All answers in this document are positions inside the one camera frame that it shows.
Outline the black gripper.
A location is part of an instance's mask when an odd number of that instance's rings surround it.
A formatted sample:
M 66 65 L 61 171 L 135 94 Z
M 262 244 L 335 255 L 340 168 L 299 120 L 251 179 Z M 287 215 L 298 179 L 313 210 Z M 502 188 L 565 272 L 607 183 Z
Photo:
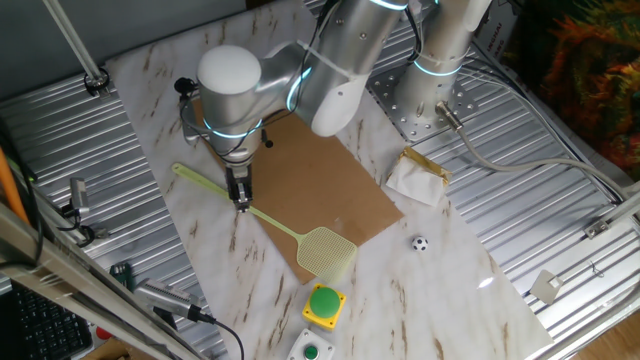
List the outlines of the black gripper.
M 232 187 L 232 197 L 235 208 L 247 212 L 250 208 L 250 191 L 247 188 L 252 187 L 252 169 L 251 164 L 226 164 L 225 165 L 225 178 L 227 187 Z

